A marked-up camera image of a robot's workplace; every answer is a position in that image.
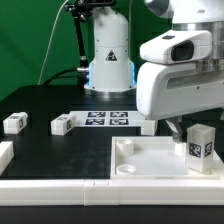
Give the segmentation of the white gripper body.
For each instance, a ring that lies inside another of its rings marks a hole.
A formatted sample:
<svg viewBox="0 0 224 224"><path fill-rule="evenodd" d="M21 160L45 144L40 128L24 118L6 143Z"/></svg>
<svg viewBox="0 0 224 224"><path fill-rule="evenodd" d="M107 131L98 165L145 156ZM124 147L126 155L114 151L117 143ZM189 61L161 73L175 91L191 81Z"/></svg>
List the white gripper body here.
<svg viewBox="0 0 224 224"><path fill-rule="evenodd" d="M150 120L224 107L224 71L197 73L195 63L144 63L138 73L136 104Z"/></svg>

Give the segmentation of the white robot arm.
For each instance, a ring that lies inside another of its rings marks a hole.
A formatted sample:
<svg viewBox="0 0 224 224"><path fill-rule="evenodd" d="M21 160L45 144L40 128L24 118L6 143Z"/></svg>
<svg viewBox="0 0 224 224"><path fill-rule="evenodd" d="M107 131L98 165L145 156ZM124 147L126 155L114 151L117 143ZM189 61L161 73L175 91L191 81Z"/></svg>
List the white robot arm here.
<svg viewBox="0 0 224 224"><path fill-rule="evenodd" d="M95 57L91 95L111 98L136 91L137 110L150 120L224 106L224 0L144 0L172 29L144 43L145 63L134 76L128 56L128 23L108 4L93 10Z"/></svg>

